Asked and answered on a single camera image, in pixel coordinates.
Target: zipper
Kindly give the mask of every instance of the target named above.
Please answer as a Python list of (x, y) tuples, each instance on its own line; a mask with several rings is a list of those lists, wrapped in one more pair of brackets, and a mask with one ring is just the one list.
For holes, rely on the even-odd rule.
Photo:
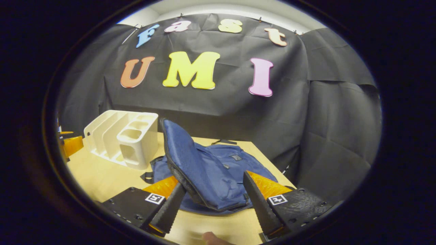
[(194, 185), (194, 183), (188, 178), (188, 176), (182, 171), (182, 169), (179, 167), (179, 166), (177, 166), (177, 164), (173, 161), (173, 159), (171, 158), (171, 155), (170, 155), (170, 149), (168, 149), (168, 145), (167, 145), (167, 131), (166, 131), (166, 129), (165, 129), (165, 125), (164, 125), (164, 121), (165, 121), (166, 119), (165, 118), (161, 118), (160, 120), (159, 120), (159, 124), (160, 124), (160, 127), (162, 128), (162, 132), (163, 132), (163, 149), (164, 149), (164, 151), (165, 151), (165, 155), (167, 156), (167, 160), (168, 160), (168, 162), (170, 163), (170, 165), (181, 175), (181, 176), (183, 176), (183, 178), (189, 183), (189, 185), (190, 185), (190, 187), (192, 187), (192, 189), (194, 189), (195, 190), (195, 192), (197, 193), (197, 195), (201, 198), (201, 200), (203, 201), (203, 203), (208, 207), (208, 208), (211, 208), (211, 209), (213, 209), (213, 210), (216, 210), (216, 211), (225, 211), (225, 210), (228, 210), (228, 209), (231, 209), (231, 208), (236, 208), (236, 207), (240, 207), (240, 206), (246, 206), (246, 205), (244, 205), (244, 204), (235, 204), (235, 205), (233, 205), (233, 206), (230, 206), (230, 207), (227, 207), (227, 208), (225, 208), (225, 209), (217, 209), (217, 208), (214, 208), (214, 207), (210, 207), (207, 203), (206, 203), (206, 201), (204, 200), (204, 198), (203, 198), (203, 196), (200, 194), (200, 191), (197, 189), (197, 187)]

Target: table surface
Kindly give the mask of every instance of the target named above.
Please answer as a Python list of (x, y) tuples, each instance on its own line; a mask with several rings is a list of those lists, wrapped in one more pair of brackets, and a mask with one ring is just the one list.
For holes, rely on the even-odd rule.
[[(159, 146), (154, 157), (165, 154), (163, 134), (158, 133), (157, 138)], [(217, 141), (197, 137), (192, 137), (192, 139), (204, 146), (209, 146)], [(294, 187), (252, 142), (236, 142), (245, 152), (261, 162), (277, 178), (280, 184)], [(90, 153), (86, 147), (81, 148), (69, 158), (70, 161), (67, 165), (71, 174), (93, 200), (104, 202), (129, 187), (143, 189), (149, 186), (140, 176), (146, 171), (151, 172), (151, 166), (146, 170), (131, 169), (96, 156)], [(207, 231), (212, 231), (217, 237), (236, 245), (262, 243), (259, 236), (262, 229), (254, 208), (226, 216), (207, 216), (179, 210), (171, 232), (165, 236), (165, 239), (181, 245), (205, 244), (201, 239), (201, 235)]]

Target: blue backpack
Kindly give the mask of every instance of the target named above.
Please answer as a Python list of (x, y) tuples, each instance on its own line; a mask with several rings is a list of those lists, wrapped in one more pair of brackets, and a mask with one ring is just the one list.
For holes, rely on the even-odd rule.
[(275, 182), (277, 179), (239, 146), (204, 147), (176, 123), (160, 119), (165, 156), (151, 162), (153, 181), (174, 175), (187, 190), (180, 209), (223, 215), (250, 208), (242, 178), (248, 170)]

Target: white wall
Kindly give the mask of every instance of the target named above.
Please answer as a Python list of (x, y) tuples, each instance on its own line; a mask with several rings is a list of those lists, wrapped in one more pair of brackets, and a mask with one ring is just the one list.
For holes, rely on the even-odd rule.
[(276, 24), (297, 33), (323, 28), (323, 24), (298, 9), (277, 0), (163, 0), (146, 7), (119, 24), (145, 26), (189, 14), (236, 14)]
[(118, 24), (125, 24), (137, 27), (141, 27), (141, 25), (146, 26), (148, 24), (156, 22), (156, 19), (159, 17), (159, 14), (150, 7), (145, 7), (124, 20), (118, 22)]

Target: white organizer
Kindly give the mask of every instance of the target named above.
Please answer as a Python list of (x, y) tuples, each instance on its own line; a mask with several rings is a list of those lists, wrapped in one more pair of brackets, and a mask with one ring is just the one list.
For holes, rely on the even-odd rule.
[(85, 127), (83, 144), (99, 157), (144, 170), (157, 151), (157, 118), (156, 113), (106, 111)]

